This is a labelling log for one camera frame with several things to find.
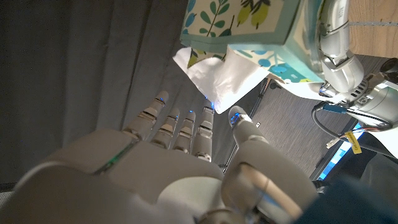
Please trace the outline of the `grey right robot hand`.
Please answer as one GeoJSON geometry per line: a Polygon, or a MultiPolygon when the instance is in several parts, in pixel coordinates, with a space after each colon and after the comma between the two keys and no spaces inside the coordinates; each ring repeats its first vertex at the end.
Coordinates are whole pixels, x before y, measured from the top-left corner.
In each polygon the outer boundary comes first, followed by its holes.
{"type": "Polygon", "coordinates": [[[2,223],[292,223],[317,198],[311,180],[274,149],[246,112],[229,123],[238,151],[226,170],[212,162],[214,107],[173,110],[153,127],[160,92],[124,129],[100,129],[26,173],[1,207],[2,223]]]}

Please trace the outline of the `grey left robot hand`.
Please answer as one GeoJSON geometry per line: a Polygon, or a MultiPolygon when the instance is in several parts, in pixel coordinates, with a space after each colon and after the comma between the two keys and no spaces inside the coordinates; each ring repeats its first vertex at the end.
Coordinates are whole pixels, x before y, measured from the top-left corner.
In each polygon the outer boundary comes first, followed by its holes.
{"type": "Polygon", "coordinates": [[[349,49],[349,1],[325,0],[320,12],[318,53],[325,82],[318,99],[358,110],[371,102],[364,68],[349,49]]]}

